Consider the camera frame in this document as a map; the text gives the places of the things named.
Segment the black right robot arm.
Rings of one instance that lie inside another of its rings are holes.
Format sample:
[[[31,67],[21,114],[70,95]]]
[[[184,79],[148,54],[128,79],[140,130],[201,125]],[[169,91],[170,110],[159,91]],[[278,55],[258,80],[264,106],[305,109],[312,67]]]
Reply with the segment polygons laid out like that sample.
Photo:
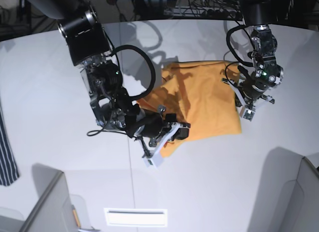
[[[175,114],[164,115],[142,109],[137,101],[148,96],[156,82],[151,59],[133,45],[114,47],[87,0],[28,0],[44,15],[57,21],[74,66],[82,68],[82,79],[90,97],[90,106],[102,131],[121,131],[128,137],[149,138],[152,146],[164,137],[169,141],[189,136],[190,124],[180,123]],[[135,96],[123,86],[118,53],[138,53],[150,70],[148,88]]]

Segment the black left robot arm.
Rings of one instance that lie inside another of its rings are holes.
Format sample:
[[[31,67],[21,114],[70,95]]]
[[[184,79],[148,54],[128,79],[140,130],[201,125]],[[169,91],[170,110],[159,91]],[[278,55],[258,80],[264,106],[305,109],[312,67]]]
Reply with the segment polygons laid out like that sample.
[[[251,121],[255,115],[255,102],[263,99],[274,103],[272,96],[264,93],[276,88],[282,83],[284,71],[277,64],[275,52],[277,40],[273,36],[269,23],[275,18],[272,12],[273,0],[238,0],[238,8],[242,13],[243,24],[230,29],[226,33],[226,44],[235,57],[235,61],[225,66],[225,72],[229,72],[231,65],[236,65],[244,79],[236,82],[230,77],[224,81],[231,86],[235,92],[236,107],[240,107],[240,117]],[[249,35],[253,51],[249,52],[250,62],[243,61],[231,45],[231,36],[239,30],[252,27]]]

